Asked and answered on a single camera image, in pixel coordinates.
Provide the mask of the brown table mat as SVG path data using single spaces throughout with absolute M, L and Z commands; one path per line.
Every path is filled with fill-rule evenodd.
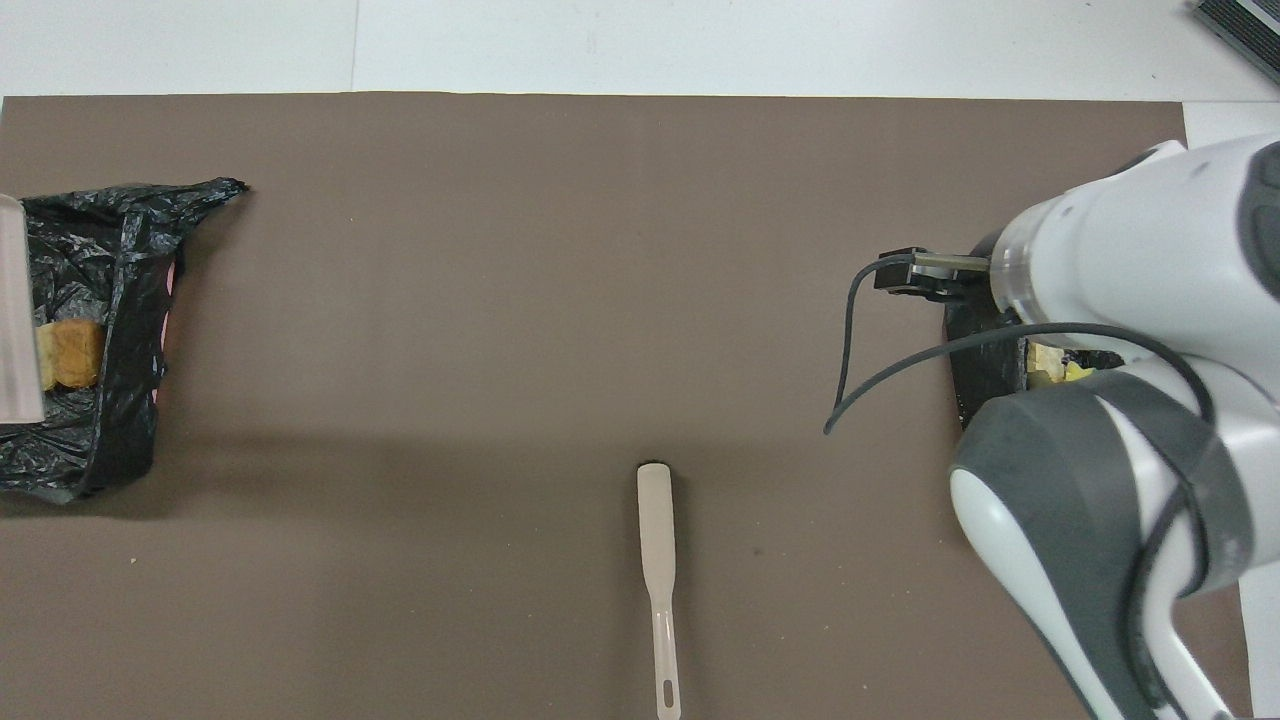
M 8 97 L 0 192 L 234 177 L 154 468 L 0 498 L 0 720 L 1085 720 L 965 541 L 942 361 L 832 436 L 879 252 L 964 252 L 1183 138 L 1164 102 Z

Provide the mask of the beige brush black bristles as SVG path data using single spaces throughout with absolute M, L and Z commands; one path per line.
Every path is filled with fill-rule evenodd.
M 667 464 L 636 470 L 643 575 L 650 600 L 657 720 L 681 720 L 675 634 L 676 539 L 672 473 Z

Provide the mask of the grey ribbed object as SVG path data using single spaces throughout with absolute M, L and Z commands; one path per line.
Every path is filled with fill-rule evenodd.
M 1192 0 L 1193 17 L 1280 85 L 1280 0 Z

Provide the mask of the brown bread roll toy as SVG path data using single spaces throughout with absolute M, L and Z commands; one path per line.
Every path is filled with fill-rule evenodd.
M 72 318 L 36 328 L 42 391 L 84 389 L 99 383 L 105 329 L 97 322 Z

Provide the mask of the beige plastic dustpan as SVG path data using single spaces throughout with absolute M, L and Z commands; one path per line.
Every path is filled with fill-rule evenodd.
M 0 427 L 44 419 L 26 210 L 0 193 Z

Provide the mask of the black trash bag bin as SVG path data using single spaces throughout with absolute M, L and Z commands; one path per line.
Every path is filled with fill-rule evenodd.
M 983 295 L 950 304 L 943 313 L 946 340 L 961 340 L 984 331 L 1019 323 L 1010 313 L 1001 313 L 995 301 Z M 1001 340 L 948 356 L 957 418 L 968 428 L 980 407 L 992 398 L 1015 395 L 1027 387 L 1027 343 L 1047 345 L 1034 338 Z M 1096 370 L 1123 366 L 1119 355 L 1093 348 L 1062 348 L 1066 361 L 1075 361 Z

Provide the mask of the black bag bin pink rim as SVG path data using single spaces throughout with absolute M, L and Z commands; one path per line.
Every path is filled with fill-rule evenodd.
M 67 505 L 150 471 L 186 242 L 248 188 L 219 177 L 20 200 L 35 320 L 92 322 L 104 348 L 95 383 L 44 392 L 44 420 L 0 423 L 0 493 Z

